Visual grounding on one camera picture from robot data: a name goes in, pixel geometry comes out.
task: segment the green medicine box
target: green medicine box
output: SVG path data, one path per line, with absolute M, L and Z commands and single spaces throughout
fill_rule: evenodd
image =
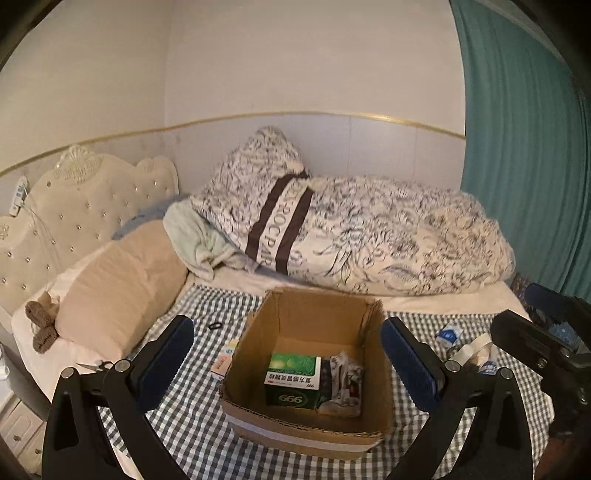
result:
M 272 354 L 265 377 L 267 405 L 316 408 L 321 361 L 319 356 Z

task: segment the teal curtain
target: teal curtain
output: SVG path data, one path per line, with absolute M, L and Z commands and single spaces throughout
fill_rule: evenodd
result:
M 466 82 L 462 189 L 499 220 L 517 270 L 591 300 L 589 108 L 568 66 L 475 0 L 452 0 Z

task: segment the white bed sheet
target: white bed sheet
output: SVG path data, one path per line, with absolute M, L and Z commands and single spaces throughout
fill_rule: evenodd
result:
M 63 281 L 56 283 L 50 293 L 61 295 L 67 293 L 78 273 L 90 260 L 80 261 L 72 269 Z M 257 296 L 277 286 L 291 285 L 302 286 L 284 275 L 259 269 L 258 273 L 251 274 L 244 270 L 233 270 L 229 267 L 220 267 L 215 272 L 213 281 L 205 281 L 189 274 L 187 281 L 179 294 L 181 296 L 193 284 L 207 285 L 215 288 L 236 290 Z M 434 314 L 467 314 L 467 313 L 498 313 L 510 309 L 515 313 L 529 319 L 521 303 L 504 282 L 497 282 L 486 286 L 474 293 L 447 294 L 424 297 L 380 297 L 386 311 L 417 312 Z M 96 364 L 101 359 L 96 352 L 88 350 L 73 342 L 64 339 L 58 341 L 43 355 L 36 353 L 32 347 L 33 330 L 31 322 L 24 314 L 24 306 L 19 308 L 12 317 L 12 330 L 21 352 L 22 360 L 30 371 L 41 390 L 51 400 L 55 391 L 57 380 L 61 371 L 66 367 L 76 367 L 80 373 L 89 373 L 85 368 L 78 367 L 78 362 Z M 114 449 L 115 455 L 125 473 L 133 478 L 141 479 L 134 461 Z

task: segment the scissors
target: scissors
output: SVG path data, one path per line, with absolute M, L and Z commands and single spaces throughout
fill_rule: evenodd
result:
M 101 362 L 99 365 L 78 364 L 81 367 L 92 370 L 93 372 L 108 372 L 113 368 L 113 362 Z

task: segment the metal screw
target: metal screw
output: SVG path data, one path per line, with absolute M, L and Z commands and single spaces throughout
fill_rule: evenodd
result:
M 511 378 L 513 378 L 513 372 L 509 368 L 503 367 L 499 371 L 505 380 L 511 380 Z
M 447 362 L 445 362 L 445 368 L 452 373 L 456 373 L 462 369 L 462 366 L 455 360 L 448 360 Z
M 129 363 L 129 360 L 119 360 L 115 364 L 115 370 L 118 372 L 125 372 L 130 366 L 131 364 Z
M 70 378 L 72 375 L 74 375 L 74 369 L 72 367 L 67 367 L 61 371 L 62 378 Z
M 585 395 L 585 389 L 583 387 L 579 388 L 579 391 L 577 392 L 579 395 L 579 402 L 581 402 L 581 404 L 586 405 L 587 402 L 587 397 Z

